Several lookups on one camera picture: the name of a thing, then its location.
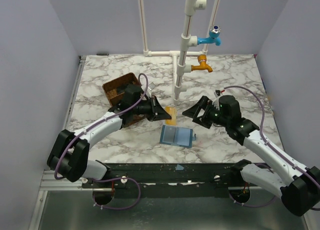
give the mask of marble surface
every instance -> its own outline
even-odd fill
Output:
[[[196,57],[187,57],[187,64],[197,65]],[[253,55],[208,56],[212,73],[196,71],[183,77],[188,90],[180,94],[177,125],[192,128],[197,135],[192,148],[163,145],[159,143],[162,121],[148,122],[146,119],[107,136],[96,144],[89,153],[89,159],[102,162],[128,163],[200,163],[237,162],[247,159],[262,161],[257,155],[232,140],[224,128],[206,129],[181,112],[194,105],[202,95],[214,99],[215,89],[230,85],[241,85],[251,89],[265,104],[264,132],[276,145],[282,148],[271,108]],[[152,93],[160,104],[173,106],[173,63],[172,57],[144,57],[142,55],[88,56],[74,103],[70,130],[84,127],[103,114],[110,107],[102,84],[121,75],[143,72],[155,84]],[[243,117],[260,124],[262,112],[253,96],[243,90],[228,90],[240,103]]]

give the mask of screw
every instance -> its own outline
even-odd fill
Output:
[[[220,181],[221,180],[221,177],[219,176],[219,175],[216,175],[216,176],[214,176],[214,181]]]

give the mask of black bracket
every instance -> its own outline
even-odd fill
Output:
[[[55,170],[63,151],[74,137],[75,134],[66,129],[59,133],[47,160],[47,165],[51,170]],[[67,152],[61,162],[58,173],[70,182],[77,181],[86,171],[89,146],[90,144],[87,140],[77,139],[72,145],[74,147],[73,153]]]

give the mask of brown box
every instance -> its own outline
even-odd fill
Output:
[[[122,97],[124,96],[124,89],[127,84],[135,84],[141,86],[134,73],[128,73],[102,85],[104,93],[111,106],[116,105],[122,99]],[[144,118],[144,116],[135,115],[133,117],[133,121],[127,126],[135,124]]]

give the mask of gray wall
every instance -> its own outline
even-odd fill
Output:
[[[289,0],[257,57],[285,150],[318,168],[319,29],[319,0]]]
[[[0,0],[0,228],[27,229],[79,62],[49,0]]]
[[[50,0],[80,55],[143,52],[138,0]],[[143,0],[149,50],[178,50],[185,0]],[[255,54],[287,0],[221,0],[216,23],[222,45],[209,54]],[[197,11],[191,33],[205,37],[214,0]],[[190,50],[201,50],[202,47]]]
[[[50,0],[79,55],[143,52],[138,0]]]

